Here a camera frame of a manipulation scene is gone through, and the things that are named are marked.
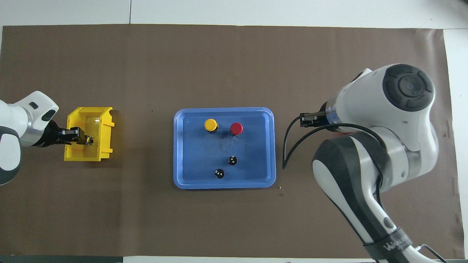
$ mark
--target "brown paper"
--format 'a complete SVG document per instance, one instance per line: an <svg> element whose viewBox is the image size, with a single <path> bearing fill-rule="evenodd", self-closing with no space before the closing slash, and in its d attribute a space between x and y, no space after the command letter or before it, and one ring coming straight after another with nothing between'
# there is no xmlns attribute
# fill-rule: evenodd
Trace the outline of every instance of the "brown paper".
<svg viewBox="0 0 468 263"><path fill-rule="evenodd" d="M382 195L393 221L445 258L463 258L444 40L434 29L200 25L4 27L0 99L40 90L66 126L78 106L111 106L110 159L64 162L63 146L24 148L0 187L0 254L368 258L311 170L323 131L281 169L285 129L362 69L407 63L433 79L439 161ZM173 117L183 108L264 106L277 173L266 189L181 190ZM290 141L308 129L295 126Z"/></svg>

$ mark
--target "plastic tray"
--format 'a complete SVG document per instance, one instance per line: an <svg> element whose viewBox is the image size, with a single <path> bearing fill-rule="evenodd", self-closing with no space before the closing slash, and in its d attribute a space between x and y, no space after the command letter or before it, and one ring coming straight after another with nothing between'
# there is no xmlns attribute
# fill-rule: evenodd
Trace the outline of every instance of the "plastic tray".
<svg viewBox="0 0 468 263"><path fill-rule="evenodd" d="M114 127L109 111L112 107L78 107L68 115L66 128L80 127L86 135L94 137L90 145L65 145L65 161L100 161L109 158L110 130Z"/></svg>
<svg viewBox="0 0 468 263"><path fill-rule="evenodd" d="M219 124L216 132L205 120ZM229 128L239 122L244 131L234 137ZM231 166L227 159L238 162ZM217 169L225 176L218 179ZM271 110L253 108L182 109L174 116L174 183L182 189L269 187L276 180L275 132Z"/></svg>

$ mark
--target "blue tray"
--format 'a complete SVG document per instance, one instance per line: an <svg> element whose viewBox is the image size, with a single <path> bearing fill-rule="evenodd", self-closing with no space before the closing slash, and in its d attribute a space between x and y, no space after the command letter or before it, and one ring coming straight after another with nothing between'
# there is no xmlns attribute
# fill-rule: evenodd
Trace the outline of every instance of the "blue tray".
<svg viewBox="0 0 468 263"><path fill-rule="evenodd" d="M205 120L219 124L205 130ZM232 136L232 123L244 127ZM229 165L234 155L238 162ZM217 169L225 176L218 179ZM273 113L263 107L182 109L174 116L174 183L182 189L269 187L276 180Z"/></svg>

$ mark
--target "black button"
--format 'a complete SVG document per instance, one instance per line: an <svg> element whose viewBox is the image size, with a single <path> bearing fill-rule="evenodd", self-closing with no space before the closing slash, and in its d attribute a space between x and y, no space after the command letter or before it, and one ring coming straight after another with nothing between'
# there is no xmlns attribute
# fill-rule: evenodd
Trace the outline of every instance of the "black button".
<svg viewBox="0 0 468 263"><path fill-rule="evenodd" d="M30 102L29 105L30 105L33 109L39 108L39 106L38 106L37 104L35 104L34 102Z"/></svg>
<svg viewBox="0 0 468 263"><path fill-rule="evenodd" d="M398 64L388 68L387 73L395 78L398 78L400 75L408 74L413 72L413 67L406 64Z"/></svg>
<svg viewBox="0 0 468 263"><path fill-rule="evenodd" d="M214 172L214 175L218 178L221 179L224 177L224 170L223 169L218 169L216 172Z"/></svg>
<svg viewBox="0 0 468 263"><path fill-rule="evenodd" d="M406 102L406 107L408 107L409 109L422 110L431 103L431 100L432 100L432 96L428 96L428 94L424 94L419 99L408 100Z"/></svg>
<svg viewBox="0 0 468 263"><path fill-rule="evenodd" d="M424 82L415 75L403 76L398 81L398 88L407 97L414 98L424 92Z"/></svg>
<svg viewBox="0 0 468 263"><path fill-rule="evenodd" d="M45 121L45 122L48 122L52 119L52 117L54 116L55 114L55 111L54 110L50 110L48 112L46 112L44 115L42 115L42 118L41 120Z"/></svg>
<svg viewBox="0 0 468 263"><path fill-rule="evenodd" d="M235 157L234 155L230 156L228 159L227 159L227 162L230 164L230 165L235 165L237 163L237 157Z"/></svg>
<svg viewBox="0 0 468 263"><path fill-rule="evenodd" d="M402 103L403 96L398 92L397 88L395 87L395 82L394 81L385 82L385 87L387 88L387 92L390 95L390 98L396 104Z"/></svg>
<svg viewBox="0 0 468 263"><path fill-rule="evenodd" d="M392 220L391 220L390 218L388 218L388 217L385 217L385 218L383 219L383 224L384 224L386 227L388 227L388 228L393 228L393 227L395 227L395 224L394 224L394 223L392 222Z"/></svg>

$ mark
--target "black joint cover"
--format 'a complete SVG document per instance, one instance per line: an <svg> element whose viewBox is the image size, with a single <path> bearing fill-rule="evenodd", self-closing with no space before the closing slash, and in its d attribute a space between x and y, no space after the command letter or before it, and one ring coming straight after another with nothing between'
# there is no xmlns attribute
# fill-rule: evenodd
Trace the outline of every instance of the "black joint cover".
<svg viewBox="0 0 468 263"><path fill-rule="evenodd" d="M419 68L407 64L389 67L382 86L388 101L404 111L425 109L434 97L434 84L430 77Z"/></svg>
<svg viewBox="0 0 468 263"><path fill-rule="evenodd" d="M413 241L406 233L401 228L397 228L392 234L380 241L364 244L364 248L373 259L380 260L394 257L412 244Z"/></svg>

